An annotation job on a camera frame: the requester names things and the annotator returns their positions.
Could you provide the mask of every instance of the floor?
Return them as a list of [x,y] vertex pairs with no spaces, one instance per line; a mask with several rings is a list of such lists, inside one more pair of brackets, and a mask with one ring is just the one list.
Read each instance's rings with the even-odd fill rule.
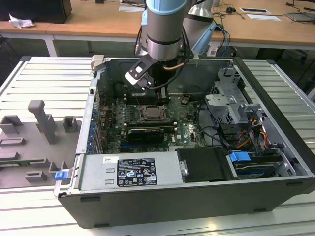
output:
[[[49,56],[46,45],[43,40],[37,39],[10,39],[9,44],[19,56]],[[93,53],[88,52],[88,46],[85,41],[56,41],[58,51],[61,57],[89,57],[95,54],[107,56],[131,56],[133,53],[133,43],[119,42],[92,42]],[[237,56],[243,59],[255,59],[257,48],[236,48]],[[277,61],[282,70],[295,82],[297,82],[305,69],[315,58],[315,51],[307,52],[307,59],[302,64],[300,58],[302,54],[296,50],[285,50],[283,56]],[[12,68],[18,63],[19,57],[9,47],[8,44],[2,44],[0,47],[0,83],[7,78]],[[299,86],[305,89],[307,80],[315,75],[315,64],[311,66],[308,72],[303,76]]]

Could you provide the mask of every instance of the aluminum extrusion table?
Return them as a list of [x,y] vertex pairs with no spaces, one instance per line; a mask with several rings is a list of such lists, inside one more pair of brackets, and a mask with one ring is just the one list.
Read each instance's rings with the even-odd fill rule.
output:
[[[82,118],[91,58],[38,58],[20,62],[0,88],[0,118],[19,114],[34,121],[27,104],[43,99],[55,120],[65,114]],[[312,151],[315,151],[315,106],[276,65],[245,60]],[[315,192],[298,195],[272,212],[221,216],[85,230],[53,195],[53,186],[0,190],[1,236],[72,234],[83,236],[233,235],[284,236],[315,234]]]

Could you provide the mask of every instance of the blue cable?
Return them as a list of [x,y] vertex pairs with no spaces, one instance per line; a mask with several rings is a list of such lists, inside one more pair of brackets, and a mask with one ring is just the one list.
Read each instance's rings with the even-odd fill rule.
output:
[[222,53],[222,55],[221,55],[221,57],[223,57],[224,54],[225,54],[225,52],[226,52],[226,50],[227,50],[227,46],[228,46],[228,44],[229,44],[229,39],[228,39],[228,37],[227,37],[226,31],[225,31],[222,27],[220,27],[220,26],[218,26],[218,25],[216,25],[216,26],[217,26],[217,28],[219,28],[219,29],[223,32],[223,34],[224,34],[224,36],[225,36],[225,39],[226,39],[225,48],[224,48],[224,51],[223,51],[223,53]]

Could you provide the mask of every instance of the workbench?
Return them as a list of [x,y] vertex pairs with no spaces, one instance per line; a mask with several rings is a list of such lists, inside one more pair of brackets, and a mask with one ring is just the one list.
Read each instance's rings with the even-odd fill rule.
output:
[[[52,114],[54,120],[67,115],[81,120],[93,78],[90,61],[91,58],[32,57],[19,62],[0,88],[0,118],[18,115],[22,122],[35,121],[27,105],[32,99],[42,99],[45,112]],[[265,60],[244,62],[315,152],[315,105],[277,65]],[[272,212],[85,230],[63,208],[53,189],[53,186],[0,189],[1,236],[54,236],[61,232],[87,236],[284,236],[315,232],[315,192],[295,196]]]
[[[239,13],[240,7],[263,8],[278,16],[281,21],[252,20],[247,15],[225,15],[223,24],[231,35],[230,46],[279,48],[279,49],[315,49],[315,29],[311,23],[301,24],[283,16],[296,9],[286,6],[286,0],[226,0]],[[71,0],[72,13],[65,24],[38,23],[33,28],[17,29],[9,22],[0,22],[0,34],[7,38],[42,39],[45,41],[49,55],[57,57],[55,40],[135,42],[141,23],[141,12],[119,11],[120,4],[105,2],[95,4],[94,0]],[[314,7],[310,2],[295,2],[296,7]],[[225,11],[226,7],[214,8],[214,11]],[[214,32],[212,41],[221,42],[221,32]]]

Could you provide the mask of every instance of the computer case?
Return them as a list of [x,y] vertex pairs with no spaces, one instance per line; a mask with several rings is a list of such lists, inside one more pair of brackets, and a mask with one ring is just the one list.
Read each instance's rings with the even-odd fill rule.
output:
[[72,11],[70,0],[0,0],[0,20],[11,16],[50,23],[64,23]]

